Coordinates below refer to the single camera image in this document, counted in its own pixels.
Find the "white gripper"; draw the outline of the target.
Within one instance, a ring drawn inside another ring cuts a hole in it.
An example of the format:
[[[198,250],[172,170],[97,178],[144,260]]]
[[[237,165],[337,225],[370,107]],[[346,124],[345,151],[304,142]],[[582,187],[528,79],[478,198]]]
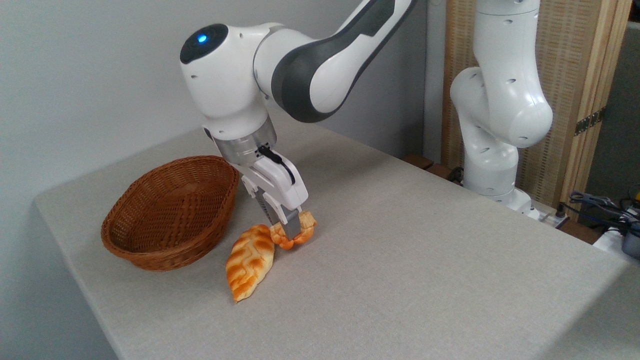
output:
[[[270,224],[280,223],[286,238],[294,240],[301,232],[299,215],[309,196],[297,167],[285,157],[276,162],[263,156],[250,166],[234,164],[234,168]]]

